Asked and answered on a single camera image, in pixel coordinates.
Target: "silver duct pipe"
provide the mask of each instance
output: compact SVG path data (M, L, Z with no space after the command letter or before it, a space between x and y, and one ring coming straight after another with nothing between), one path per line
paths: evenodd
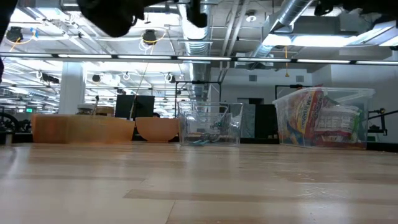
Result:
M273 21L271 19L266 20L264 27L266 27L267 30L264 30L263 33L268 35L270 32L278 28L292 26L312 2L313 0L285 0L282 3L280 11L277 12L277 19ZM263 45L261 43L251 54L251 57L264 58L269 55L273 47L273 45ZM252 70L256 65L256 63L251 63L249 64L248 69Z
M182 32L186 40L208 40L209 39L209 26L205 28L198 28L193 25L187 18L187 7L185 4L179 4L178 9L182 18ZM211 16L211 6L207 4L201 5L201 13ZM210 45L208 42L186 42L185 49L189 56L206 56L209 55ZM210 81L210 65L208 63L191 63L190 64L190 79L193 81ZM208 85L205 88L195 88L192 86L194 98L197 100L206 101L207 94L203 90L208 90Z
M278 21L284 26L290 26L303 14L313 0L285 0L280 8Z

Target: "plastic storage container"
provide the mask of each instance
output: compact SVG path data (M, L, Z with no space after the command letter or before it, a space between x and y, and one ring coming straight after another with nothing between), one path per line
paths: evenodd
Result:
M242 103L179 102L180 144L239 145L242 110Z
M304 88L275 100L281 144L366 148L373 89Z

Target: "black monitor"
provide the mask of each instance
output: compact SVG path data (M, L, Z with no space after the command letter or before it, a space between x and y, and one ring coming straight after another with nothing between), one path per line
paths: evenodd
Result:
M135 97L135 95L118 95L115 117L129 119ZM137 96L131 118L152 117L154 114L154 105L154 96Z

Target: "wooden table surface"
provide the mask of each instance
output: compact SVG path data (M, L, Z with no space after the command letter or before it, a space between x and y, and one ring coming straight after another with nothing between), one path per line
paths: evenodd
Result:
M398 156L271 145L0 148L0 223L398 223Z

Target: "wooden bowl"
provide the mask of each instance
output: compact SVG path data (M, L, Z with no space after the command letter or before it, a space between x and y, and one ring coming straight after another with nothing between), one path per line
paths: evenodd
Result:
M167 143L179 130L178 119L168 118L136 118L138 133L147 141Z

